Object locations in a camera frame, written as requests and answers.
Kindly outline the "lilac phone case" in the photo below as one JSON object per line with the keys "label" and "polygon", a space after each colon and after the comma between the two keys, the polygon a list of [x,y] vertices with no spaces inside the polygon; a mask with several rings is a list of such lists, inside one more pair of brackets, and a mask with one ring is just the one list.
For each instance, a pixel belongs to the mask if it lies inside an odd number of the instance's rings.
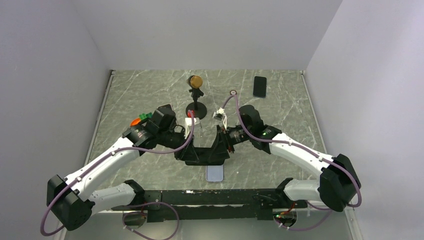
{"label": "lilac phone case", "polygon": [[207,182],[218,183],[224,180],[224,166],[223,165],[208,165],[206,166]]}

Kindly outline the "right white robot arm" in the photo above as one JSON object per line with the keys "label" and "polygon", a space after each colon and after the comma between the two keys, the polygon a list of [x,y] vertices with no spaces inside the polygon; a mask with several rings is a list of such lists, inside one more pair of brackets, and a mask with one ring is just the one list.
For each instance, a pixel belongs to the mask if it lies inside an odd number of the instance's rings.
{"label": "right white robot arm", "polygon": [[351,160],[344,154],[332,156],[301,144],[280,129],[264,124],[252,105],[237,111],[240,125],[234,135],[239,142],[248,140],[258,150],[282,157],[312,173],[314,180],[287,178],[276,193],[276,203],[288,208],[295,201],[322,202],[328,209],[342,212],[362,204],[361,183]]}

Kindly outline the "blue smartphone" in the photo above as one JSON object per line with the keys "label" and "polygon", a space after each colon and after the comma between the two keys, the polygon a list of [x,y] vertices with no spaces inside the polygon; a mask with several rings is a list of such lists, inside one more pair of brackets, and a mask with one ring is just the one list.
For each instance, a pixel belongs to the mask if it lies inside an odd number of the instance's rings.
{"label": "blue smartphone", "polygon": [[263,76],[255,76],[253,79],[252,95],[256,98],[266,98],[267,95],[267,78]]}

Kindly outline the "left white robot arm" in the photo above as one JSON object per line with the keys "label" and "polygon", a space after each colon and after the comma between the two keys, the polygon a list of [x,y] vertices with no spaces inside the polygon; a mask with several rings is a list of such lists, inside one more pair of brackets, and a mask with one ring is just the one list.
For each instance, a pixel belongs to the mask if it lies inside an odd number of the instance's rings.
{"label": "left white robot arm", "polygon": [[49,179],[41,234],[51,236],[57,233],[56,230],[45,231],[50,212],[61,222],[59,230],[73,231],[103,210],[117,206],[139,209],[144,203],[145,192],[134,180],[102,190],[97,188],[110,175],[145,153],[165,155],[186,149],[193,139],[197,121],[193,110],[186,113],[190,129],[176,132],[175,112],[169,105],[160,106],[152,114],[134,120],[110,148],[81,169],[66,177],[54,175]]}

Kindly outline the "black phone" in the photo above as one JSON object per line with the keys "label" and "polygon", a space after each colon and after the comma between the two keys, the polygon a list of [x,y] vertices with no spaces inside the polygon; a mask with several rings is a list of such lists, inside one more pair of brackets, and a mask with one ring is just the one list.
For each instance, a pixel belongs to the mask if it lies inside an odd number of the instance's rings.
{"label": "black phone", "polygon": [[223,164],[212,163],[212,148],[208,147],[196,147],[195,151],[198,155],[198,162],[185,162],[187,166],[220,166]]}

